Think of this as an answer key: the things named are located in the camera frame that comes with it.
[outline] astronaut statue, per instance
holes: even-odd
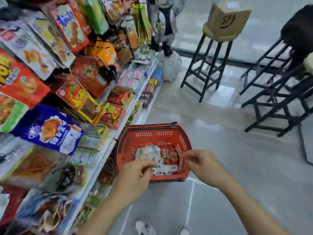
[[[162,43],[163,51],[157,55],[159,67],[163,68],[163,79],[174,81],[182,70],[182,59],[171,49],[178,33],[176,17],[184,9],[186,0],[147,0],[150,5],[151,26],[154,40]]]

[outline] person's left hand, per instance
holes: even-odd
[[[157,167],[157,163],[149,159],[124,164],[109,196],[114,197],[123,207],[134,203],[148,188],[152,167]]]

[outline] blue snack package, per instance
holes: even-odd
[[[74,154],[82,135],[86,134],[58,110],[42,104],[27,111],[10,133],[67,155]]]

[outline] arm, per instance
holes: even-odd
[[[216,187],[228,198],[249,235],[290,235],[225,171],[214,154],[190,150],[181,157],[186,158],[187,167],[202,182]]]
[[[123,209],[134,203],[147,189],[153,172],[152,167],[157,167],[157,163],[147,159],[126,163],[119,172],[109,196],[77,235],[107,234]]]

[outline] forearm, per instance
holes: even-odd
[[[123,203],[110,193],[78,231],[77,235],[106,235],[124,208]]]
[[[219,189],[236,210],[249,235],[290,235],[230,176]]]

